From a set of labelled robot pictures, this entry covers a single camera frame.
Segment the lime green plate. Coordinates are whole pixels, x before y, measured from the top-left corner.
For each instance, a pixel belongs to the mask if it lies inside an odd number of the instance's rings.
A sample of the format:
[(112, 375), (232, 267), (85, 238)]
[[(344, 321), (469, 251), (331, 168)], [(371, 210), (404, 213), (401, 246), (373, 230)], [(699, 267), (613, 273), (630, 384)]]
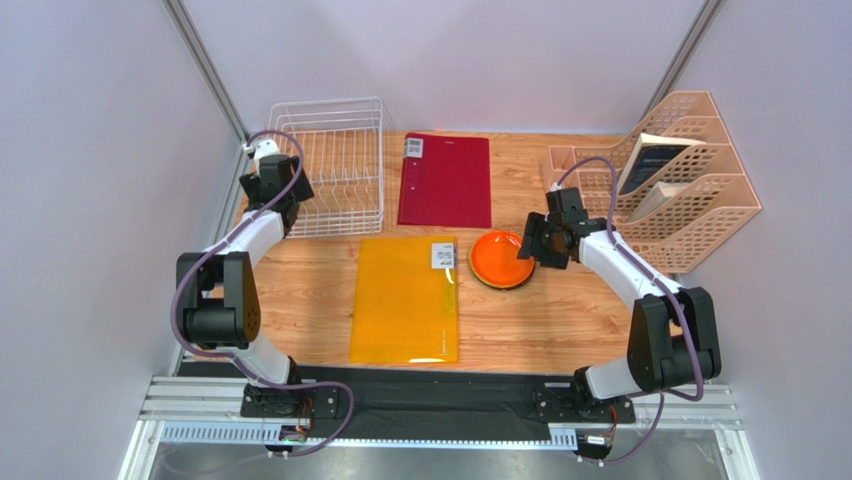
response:
[(518, 289), (527, 284), (533, 277), (534, 268), (520, 270), (476, 269), (472, 268), (474, 278), (483, 285), (501, 291)]

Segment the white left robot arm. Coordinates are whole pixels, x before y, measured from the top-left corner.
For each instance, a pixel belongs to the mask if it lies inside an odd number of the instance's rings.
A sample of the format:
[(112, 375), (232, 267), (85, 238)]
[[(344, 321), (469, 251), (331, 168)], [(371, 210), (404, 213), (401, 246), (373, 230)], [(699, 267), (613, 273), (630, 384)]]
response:
[(301, 158), (280, 153), (258, 159), (240, 183), (248, 207), (238, 225), (177, 260), (172, 330), (187, 351), (232, 362), (254, 385), (293, 390), (302, 382), (297, 363), (261, 331), (254, 268), (288, 236), (314, 193)]

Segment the orange plate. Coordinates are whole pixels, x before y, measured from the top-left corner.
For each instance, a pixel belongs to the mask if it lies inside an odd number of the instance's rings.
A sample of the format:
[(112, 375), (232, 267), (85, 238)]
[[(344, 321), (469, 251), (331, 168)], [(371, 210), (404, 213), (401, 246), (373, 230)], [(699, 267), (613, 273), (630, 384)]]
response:
[(500, 269), (520, 270), (534, 268), (533, 259), (519, 259), (521, 237), (504, 230), (490, 231), (480, 236), (470, 247), (468, 265), (470, 270)]

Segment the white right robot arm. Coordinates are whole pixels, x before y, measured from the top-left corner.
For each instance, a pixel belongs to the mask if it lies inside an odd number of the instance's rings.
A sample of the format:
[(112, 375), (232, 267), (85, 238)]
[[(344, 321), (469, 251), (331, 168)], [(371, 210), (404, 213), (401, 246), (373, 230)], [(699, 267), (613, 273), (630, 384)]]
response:
[(631, 313), (624, 356), (574, 374), (577, 394), (603, 402), (703, 384), (722, 369), (713, 299), (666, 277), (631, 249), (610, 217), (592, 218), (575, 188), (547, 193), (548, 210), (528, 214), (519, 258), (564, 270), (577, 263), (597, 274)]

